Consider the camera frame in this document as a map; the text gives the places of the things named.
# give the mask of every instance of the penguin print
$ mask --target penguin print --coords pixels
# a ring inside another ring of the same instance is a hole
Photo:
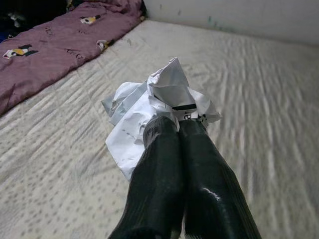
[[[83,16],[83,17],[81,17],[80,19],[80,21],[81,21],[81,23],[83,23],[83,24],[92,24],[92,23],[94,23],[97,19],[99,19],[99,18],[101,18],[101,16],[100,15],[96,15],[96,16],[88,16],[88,17],[85,17],[85,16]]]
[[[108,48],[109,46],[113,45],[114,42],[115,42],[114,40],[111,40],[111,41],[98,40],[96,42],[96,44],[101,49],[101,51],[104,51],[106,48]]]
[[[30,51],[30,47],[32,47],[32,45],[28,44],[20,46],[17,49],[8,50],[2,57],[5,59],[10,59],[12,56],[29,56],[38,52],[34,50]]]

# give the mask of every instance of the blanket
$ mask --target blanket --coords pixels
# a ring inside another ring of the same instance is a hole
[[[141,0],[84,2],[0,44],[0,116],[140,23]]]

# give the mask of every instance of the white paper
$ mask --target white paper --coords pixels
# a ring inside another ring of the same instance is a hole
[[[151,74],[143,84],[122,84],[113,99],[106,98],[103,105],[115,125],[106,145],[128,180],[144,152],[143,132],[153,116],[171,118],[177,129],[178,121],[199,119],[207,126],[207,122],[221,117],[208,96],[189,87],[177,58]]]

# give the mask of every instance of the wall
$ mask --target wall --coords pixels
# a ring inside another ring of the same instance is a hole
[[[319,45],[319,0],[145,0],[153,20]]]

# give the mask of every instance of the bed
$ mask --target bed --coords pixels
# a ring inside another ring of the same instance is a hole
[[[319,238],[319,48],[151,20],[0,118],[0,238],[108,237],[129,183],[101,100],[175,56],[262,237]]]

